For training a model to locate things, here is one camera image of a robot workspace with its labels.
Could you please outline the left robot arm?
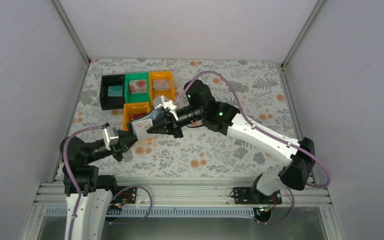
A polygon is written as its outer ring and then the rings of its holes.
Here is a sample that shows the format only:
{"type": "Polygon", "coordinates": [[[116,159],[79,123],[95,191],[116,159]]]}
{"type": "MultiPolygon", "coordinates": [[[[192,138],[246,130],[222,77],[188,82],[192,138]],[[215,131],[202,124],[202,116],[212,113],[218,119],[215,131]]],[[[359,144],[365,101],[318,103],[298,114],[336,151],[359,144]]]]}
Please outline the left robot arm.
{"type": "Polygon", "coordinates": [[[105,222],[116,218],[107,216],[120,211],[126,204],[136,202],[136,187],[119,186],[114,175],[100,175],[93,162],[113,156],[118,162],[136,142],[131,131],[103,128],[103,138],[84,142],[79,130],[60,144],[66,195],[66,240],[99,240],[105,222]]]}

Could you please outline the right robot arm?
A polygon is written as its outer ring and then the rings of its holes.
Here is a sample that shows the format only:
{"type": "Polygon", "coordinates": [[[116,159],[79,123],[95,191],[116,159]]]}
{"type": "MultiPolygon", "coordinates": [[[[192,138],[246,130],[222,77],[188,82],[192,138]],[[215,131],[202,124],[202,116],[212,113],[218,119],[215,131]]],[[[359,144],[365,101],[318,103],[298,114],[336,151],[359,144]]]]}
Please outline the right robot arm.
{"type": "Polygon", "coordinates": [[[217,101],[210,87],[201,80],[185,85],[188,105],[179,109],[162,96],[154,99],[157,117],[146,130],[148,134],[183,137],[182,127],[198,121],[215,133],[237,138],[257,147],[276,159],[278,167],[260,174],[251,190],[265,196],[283,188],[302,191],[315,165],[306,153],[314,153],[314,142],[286,137],[250,120],[239,108],[217,101]]]}

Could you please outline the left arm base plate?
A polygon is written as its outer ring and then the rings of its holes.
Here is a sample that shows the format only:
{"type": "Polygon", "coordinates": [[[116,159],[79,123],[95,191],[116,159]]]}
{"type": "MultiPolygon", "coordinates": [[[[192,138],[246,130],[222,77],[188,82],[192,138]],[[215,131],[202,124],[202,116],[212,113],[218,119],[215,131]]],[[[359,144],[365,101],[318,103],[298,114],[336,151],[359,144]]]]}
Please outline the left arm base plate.
{"type": "Polygon", "coordinates": [[[118,186],[115,188],[111,204],[135,204],[137,199],[137,187],[118,186]]]}

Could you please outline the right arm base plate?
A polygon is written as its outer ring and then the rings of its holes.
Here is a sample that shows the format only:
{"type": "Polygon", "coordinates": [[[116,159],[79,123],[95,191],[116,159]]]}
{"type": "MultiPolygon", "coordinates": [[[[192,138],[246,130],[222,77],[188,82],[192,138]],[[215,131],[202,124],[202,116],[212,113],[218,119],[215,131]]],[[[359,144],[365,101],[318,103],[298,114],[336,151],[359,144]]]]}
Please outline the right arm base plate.
{"type": "Polygon", "coordinates": [[[264,195],[251,187],[234,187],[229,196],[234,199],[236,205],[277,205],[283,203],[279,190],[271,195],[264,195]]]}

